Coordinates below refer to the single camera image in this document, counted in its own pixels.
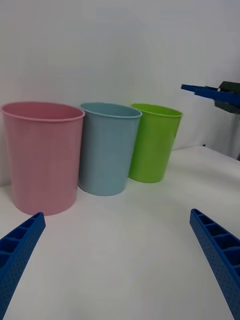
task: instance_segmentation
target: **plastic cup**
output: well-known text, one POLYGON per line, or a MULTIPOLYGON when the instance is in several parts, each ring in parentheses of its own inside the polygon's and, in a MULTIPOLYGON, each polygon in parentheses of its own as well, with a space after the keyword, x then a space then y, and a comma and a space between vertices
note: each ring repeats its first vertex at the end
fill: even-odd
POLYGON ((13 200, 22 212, 54 215, 77 196, 85 112, 65 104, 2 106, 13 200))
POLYGON ((142 112, 129 177, 155 183, 163 179, 183 114, 160 105, 134 103, 142 112))
POLYGON ((126 186, 142 112, 110 103, 84 103, 78 185, 98 196, 111 196, 126 186))

